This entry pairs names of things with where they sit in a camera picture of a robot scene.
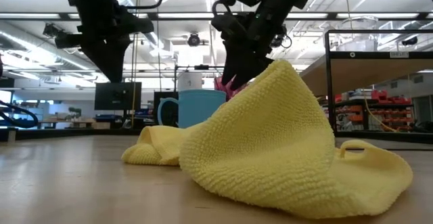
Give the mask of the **blue plastic mug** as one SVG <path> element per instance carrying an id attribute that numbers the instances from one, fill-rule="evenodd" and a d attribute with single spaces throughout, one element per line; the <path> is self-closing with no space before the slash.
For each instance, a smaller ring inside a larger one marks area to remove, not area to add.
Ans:
<path id="1" fill-rule="evenodd" d="M 178 92 L 178 98 L 166 97 L 160 100 L 157 110 L 158 124 L 163 125 L 161 111 L 166 102 L 178 106 L 179 128 L 188 128 L 204 122 L 226 102 L 224 91 L 190 89 Z"/>

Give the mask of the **black ceiling spotlight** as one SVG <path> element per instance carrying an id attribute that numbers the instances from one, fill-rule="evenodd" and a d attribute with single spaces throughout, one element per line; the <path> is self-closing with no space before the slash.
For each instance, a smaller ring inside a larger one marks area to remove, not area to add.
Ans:
<path id="1" fill-rule="evenodd" d="M 196 33 L 196 32 L 192 32 L 192 33 L 190 34 L 190 36 L 188 37 L 187 44 L 188 44 L 190 47 L 197 47 L 198 45 L 200 45 L 200 37 L 199 37 L 199 34 Z"/>
<path id="2" fill-rule="evenodd" d="M 46 23 L 44 29 L 43 29 L 43 35 L 45 35 L 48 38 L 56 38 L 60 36 L 64 36 L 66 33 L 61 28 L 58 28 L 54 24 L 48 24 Z"/>
<path id="3" fill-rule="evenodd" d="M 292 39 L 288 36 L 287 28 L 285 24 L 282 24 L 280 29 L 277 31 L 273 40 L 271 41 L 271 48 L 283 47 L 288 49 L 292 46 Z"/>

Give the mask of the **background wooden workbench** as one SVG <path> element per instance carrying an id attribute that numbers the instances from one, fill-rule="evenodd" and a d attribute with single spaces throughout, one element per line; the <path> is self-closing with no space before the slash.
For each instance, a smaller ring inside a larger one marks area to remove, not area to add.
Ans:
<path id="1" fill-rule="evenodd" d="M 47 120 L 40 120 L 37 124 L 37 129 L 42 129 L 43 125 L 50 125 L 55 129 L 59 123 L 68 123 L 72 128 L 91 128 L 94 122 L 94 119 L 60 120 L 58 118 L 49 118 Z"/>

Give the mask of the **white cylindrical tank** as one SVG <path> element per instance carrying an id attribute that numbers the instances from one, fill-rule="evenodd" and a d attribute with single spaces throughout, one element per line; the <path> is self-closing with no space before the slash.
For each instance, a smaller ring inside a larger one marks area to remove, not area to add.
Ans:
<path id="1" fill-rule="evenodd" d="M 182 72 L 177 76 L 177 90 L 201 89 L 203 85 L 201 72 Z"/>

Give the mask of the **large black monitor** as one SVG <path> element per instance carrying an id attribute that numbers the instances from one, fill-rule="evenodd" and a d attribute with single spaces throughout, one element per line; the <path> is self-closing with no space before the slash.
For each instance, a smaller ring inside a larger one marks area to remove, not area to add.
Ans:
<path id="1" fill-rule="evenodd" d="M 163 98 L 178 99 L 178 93 L 174 91 L 155 91 L 154 92 L 154 120 L 157 125 L 177 127 L 178 123 L 178 105 L 174 102 L 165 102 L 162 109 L 158 106 Z"/>

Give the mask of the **rack with red bins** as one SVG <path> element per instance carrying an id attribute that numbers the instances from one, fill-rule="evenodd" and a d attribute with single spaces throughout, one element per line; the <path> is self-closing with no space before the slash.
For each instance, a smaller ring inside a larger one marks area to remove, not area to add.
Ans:
<path id="1" fill-rule="evenodd" d="M 390 97 L 385 90 L 338 94 L 335 113 L 337 131 L 409 132 L 414 123 L 411 99 Z"/>

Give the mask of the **clear plastic cup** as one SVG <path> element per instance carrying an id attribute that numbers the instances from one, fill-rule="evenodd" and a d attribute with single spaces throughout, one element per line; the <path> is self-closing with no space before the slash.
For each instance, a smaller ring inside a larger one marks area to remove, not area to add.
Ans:
<path id="1" fill-rule="evenodd" d="M 378 19 L 374 16 L 348 18 L 336 25 L 337 30 L 377 30 Z M 338 33 L 336 34 L 337 51 L 377 51 L 378 34 L 374 33 Z"/>

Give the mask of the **yellow microfibre cloth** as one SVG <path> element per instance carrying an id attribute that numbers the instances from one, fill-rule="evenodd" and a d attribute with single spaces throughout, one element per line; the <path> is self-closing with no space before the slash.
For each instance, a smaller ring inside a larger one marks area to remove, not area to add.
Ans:
<path id="1" fill-rule="evenodd" d="M 398 154 L 360 139 L 336 147 L 321 106 L 285 60 L 204 122 L 144 128 L 122 160 L 179 166 L 211 193 L 309 219 L 381 214 L 413 180 Z"/>

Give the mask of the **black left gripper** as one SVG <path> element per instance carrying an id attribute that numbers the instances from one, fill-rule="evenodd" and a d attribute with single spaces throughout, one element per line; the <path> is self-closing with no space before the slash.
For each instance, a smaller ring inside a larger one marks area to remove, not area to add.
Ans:
<path id="1" fill-rule="evenodd" d="M 122 80 L 124 55 L 131 41 L 116 41 L 129 38 L 130 34 L 143 34 L 154 31 L 149 18 L 139 18 L 125 9 L 114 12 L 100 10 L 78 10 L 81 25 L 78 33 L 62 33 L 55 37 L 55 45 L 59 49 L 81 47 L 82 52 L 99 68 L 112 83 Z M 104 46 L 90 46 L 109 40 L 110 50 Z"/>

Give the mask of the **black cart frame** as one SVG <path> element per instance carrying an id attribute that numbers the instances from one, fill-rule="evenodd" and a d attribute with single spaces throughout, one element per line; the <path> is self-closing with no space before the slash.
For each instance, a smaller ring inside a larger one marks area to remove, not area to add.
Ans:
<path id="1" fill-rule="evenodd" d="M 179 78 L 185 74 L 186 72 L 203 72 L 203 71 L 211 71 L 211 72 L 216 72 L 218 74 L 222 74 L 222 69 L 223 66 L 209 66 L 209 65 L 204 65 L 204 64 L 200 64 L 200 65 L 195 65 L 195 66 L 179 66 L 179 65 L 175 65 L 174 68 L 174 91 L 178 91 L 179 90 Z"/>

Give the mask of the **small black monitor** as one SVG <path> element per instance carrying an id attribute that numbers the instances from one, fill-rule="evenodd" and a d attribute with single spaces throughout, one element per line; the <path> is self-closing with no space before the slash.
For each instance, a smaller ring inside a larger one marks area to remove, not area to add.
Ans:
<path id="1" fill-rule="evenodd" d="M 141 83 L 97 83 L 95 110 L 139 110 Z"/>

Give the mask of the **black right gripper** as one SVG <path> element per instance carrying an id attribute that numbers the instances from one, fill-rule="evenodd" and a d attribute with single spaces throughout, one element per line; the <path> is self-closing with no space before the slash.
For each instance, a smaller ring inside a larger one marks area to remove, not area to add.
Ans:
<path id="1" fill-rule="evenodd" d="M 226 50 L 223 85 L 235 77 L 235 89 L 239 89 L 273 62 L 267 54 L 273 39 L 285 35 L 287 15 L 287 11 L 214 13 L 211 24 L 221 33 Z"/>

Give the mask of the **overhead beam with light strips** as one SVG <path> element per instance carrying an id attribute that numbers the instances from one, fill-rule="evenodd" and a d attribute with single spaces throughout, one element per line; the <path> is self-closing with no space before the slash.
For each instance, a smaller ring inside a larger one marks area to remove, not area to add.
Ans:
<path id="1" fill-rule="evenodd" d="M 336 21 L 345 20 L 349 17 L 361 17 L 361 16 L 373 16 L 380 21 L 393 21 L 393 20 L 422 20 L 422 21 L 433 21 L 433 12 L 291 12 L 287 15 L 287 21 Z M 150 13 L 139 13 L 139 18 L 149 18 L 150 20 L 156 21 L 173 21 L 173 20 L 211 20 L 214 15 L 211 12 L 150 12 Z M 79 21 L 80 17 L 77 13 L 59 12 L 59 13 L 24 13 L 24 12 L 0 12 L 0 20 L 49 20 L 49 21 Z"/>

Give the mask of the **red ribbed plastic tumbler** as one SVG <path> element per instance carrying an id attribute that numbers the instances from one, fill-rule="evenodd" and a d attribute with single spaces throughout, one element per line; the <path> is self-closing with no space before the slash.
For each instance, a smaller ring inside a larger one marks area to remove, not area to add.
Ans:
<path id="1" fill-rule="evenodd" d="M 248 83 L 242 85 L 236 90 L 231 89 L 233 80 L 229 81 L 226 85 L 222 84 L 222 77 L 214 78 L 214 89 L 217 91 L 223 91 L 226 94 L 226 101 L 228 102 L 232 97 L 238 94 L 241 90 L 248 86 Z"/>

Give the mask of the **wooden shelf black frame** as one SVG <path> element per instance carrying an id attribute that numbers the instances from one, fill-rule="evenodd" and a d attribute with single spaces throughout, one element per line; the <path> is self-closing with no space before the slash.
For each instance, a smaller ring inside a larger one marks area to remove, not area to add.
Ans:
<path id="1" fill-rule="evenodd" d="M 335 95 L 388 81 L 420 70 L 433 69 L 433 51 L 331 51 L 329 36 L 337 34 L 432 33 L 432 30 L 330 30 L 325 33 L 325 55 L 300 73 L 316 96 L 328 96 L 329 122 L 336 137 L 433 144 L 433 133 L 339 132 Z"/>

